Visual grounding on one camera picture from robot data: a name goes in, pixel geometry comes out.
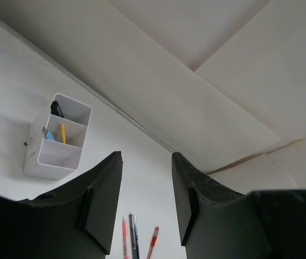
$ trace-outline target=red pen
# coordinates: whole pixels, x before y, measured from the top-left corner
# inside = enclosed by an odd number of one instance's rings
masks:
[[[127,251],[128,228],[127,228],[127,220],[126,220],[125,217],[122,219],[122,231],[123,231],[123,255],[124,255],[124,259],[129,259],[128,251]]]
[[[152,256],[153,248],[155,246],[155,243],[157,242],[158,233],[159,233],[159,227],[155,227],[154,232],[153,232],[152,241],[151,241],[151,246],[148,250],[147,259],[150,259]]]

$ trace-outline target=yellow pencil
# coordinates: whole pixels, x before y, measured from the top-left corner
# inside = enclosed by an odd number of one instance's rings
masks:
[[[63,144],[66,143],[66,132],[65,132],[65,125],[61,124],[61,135],[62,135],[62,142]]]

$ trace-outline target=table surface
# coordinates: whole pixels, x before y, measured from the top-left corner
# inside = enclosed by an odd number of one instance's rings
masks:
[[[57,92],[93,109],[80,167],[58,182],[27,177],[23,143],[30,123]],[[0,195],[34,199],[113,151],[122,152],[123,176],[107,258],[123,256],[121,220],[130,213],[137,217],[141,257],[146,257],[154,227],[159,226],[153,258],[186,258],[179,240],[171,153],[0,26]]]

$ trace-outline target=black pen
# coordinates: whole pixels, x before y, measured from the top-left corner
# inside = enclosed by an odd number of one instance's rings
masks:
[[[133,254],[133,259],[140,259],[138,252],[138,234],[137,234],[137,224],[136,217],[134,214],[129,215],[130,224],[130,239],[131,239],[131,250]]]

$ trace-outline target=white plastic container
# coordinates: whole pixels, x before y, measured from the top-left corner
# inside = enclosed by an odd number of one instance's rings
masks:
[[[30,126],[24,174],[60,180],[79,167],[92,108],[63,94],[54,96],[64,118],[51,114],[47,105]],[[61,124],[64,124],[66,144],[62,143]],[[56,141],[44,139],[43,127]]]

